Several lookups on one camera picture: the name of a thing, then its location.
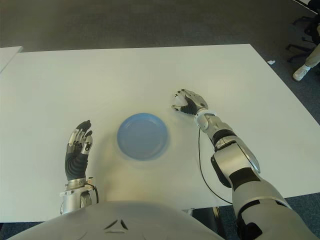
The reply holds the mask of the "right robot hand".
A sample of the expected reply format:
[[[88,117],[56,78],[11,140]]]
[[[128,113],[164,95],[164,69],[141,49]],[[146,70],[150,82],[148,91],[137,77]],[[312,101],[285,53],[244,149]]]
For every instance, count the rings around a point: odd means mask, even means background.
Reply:
[[[175,97],[183,97],[185,105],[172,105],[174,111],[195,116],[199,111],[207,110],[208,104],[199,94],[185,88],[178,90]]]

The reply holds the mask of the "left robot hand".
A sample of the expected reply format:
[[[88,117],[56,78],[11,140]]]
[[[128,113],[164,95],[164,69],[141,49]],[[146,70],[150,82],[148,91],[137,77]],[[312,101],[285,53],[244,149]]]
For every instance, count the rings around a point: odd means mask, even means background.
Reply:
[[[80,123],[67,142],[64,169],[68,181],[86,177],[89,152],[93,145],[91,126],[90,120]]]

